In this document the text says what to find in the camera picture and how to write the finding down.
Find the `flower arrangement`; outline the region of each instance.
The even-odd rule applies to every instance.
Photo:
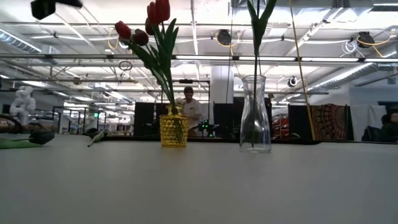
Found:
[[[178,27],[174,29],[176,19],[173,19],[165,29],[164,21],[169,19],[169,0],[156,0],[147,6],[145,31],[136,29],[132,35],[131,29],[122,21],[115,24],[115,29],[121,41],[144,62],[144,66],[156,77],[157,83],[162,87],[172,105],[172,113],[177,114],[170,68]],[[148,35],[155,37],[157,48],[148,46]]]

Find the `white table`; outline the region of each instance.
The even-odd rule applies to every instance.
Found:
[[[0,150],[0,223],[398,223],[398,146],[89,141]]]

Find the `red tapestry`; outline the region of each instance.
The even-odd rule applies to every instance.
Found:
[[[316,140],[346,139],[345,106],[311,106]]]

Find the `white shirt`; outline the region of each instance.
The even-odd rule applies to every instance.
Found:
[[[190,103],[185,102],[182,109],[182,114],[189,117],[199,114],[199,119],[189,119],[189,128],[198,126],[203,117],[199,101],[192,99]]]

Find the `clear glass carafe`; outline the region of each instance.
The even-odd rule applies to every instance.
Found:
[[[241,120],[240,150],[242,152],[270,152],[271,129],[264,101],[266,78],[257,76],[254,101],[254,75],[242,79],[244,108]]]

